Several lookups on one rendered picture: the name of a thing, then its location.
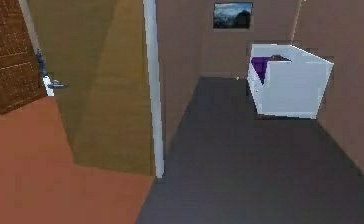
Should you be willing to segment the purple cloth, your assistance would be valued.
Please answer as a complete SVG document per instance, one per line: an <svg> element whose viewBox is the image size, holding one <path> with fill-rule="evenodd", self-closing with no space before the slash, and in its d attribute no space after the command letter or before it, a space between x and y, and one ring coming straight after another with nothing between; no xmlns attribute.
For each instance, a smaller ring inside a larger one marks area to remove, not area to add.
<svg viewBox="0 0 364 224"><path fill-rule="evenodd" d="M257 73L261 83L264 83L266 76L267 63L269 62L269 57L253 57L251 60L252 66Z"/></svg>

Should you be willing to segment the framed dark landscape picture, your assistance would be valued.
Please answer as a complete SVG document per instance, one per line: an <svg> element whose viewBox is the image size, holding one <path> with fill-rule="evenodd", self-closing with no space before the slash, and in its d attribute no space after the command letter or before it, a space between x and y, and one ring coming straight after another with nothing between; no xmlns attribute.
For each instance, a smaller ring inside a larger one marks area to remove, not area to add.
<svg viewBox="0 0 364 224"><path fill-rule="evenodd" d="M249 29L252 20L252 2L220 2L214 4L214 29Z"/></svg>

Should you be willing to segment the white cabinet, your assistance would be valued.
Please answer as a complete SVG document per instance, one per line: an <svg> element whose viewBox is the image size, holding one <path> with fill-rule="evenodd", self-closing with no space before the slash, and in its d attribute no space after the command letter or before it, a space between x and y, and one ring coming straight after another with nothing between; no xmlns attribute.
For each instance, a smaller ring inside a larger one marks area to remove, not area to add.
<svg viewBox="0 0 364 224"><path fill-rule="evenodd" d="M269 57L264 83L251 60ZM334 63L293 45L252 44L248 86L259 115L315 119Z"/></svg>

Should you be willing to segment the brown wooden room door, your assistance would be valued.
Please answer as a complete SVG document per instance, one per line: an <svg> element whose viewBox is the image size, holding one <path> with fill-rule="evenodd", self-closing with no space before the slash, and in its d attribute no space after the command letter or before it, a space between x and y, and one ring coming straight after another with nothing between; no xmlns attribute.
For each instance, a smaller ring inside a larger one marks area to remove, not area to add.
<svg viewBox="0 0 364 224"><path fill-rule="evenodd" d="M0 0L0 115L47 96L18 0Z"/></svg>

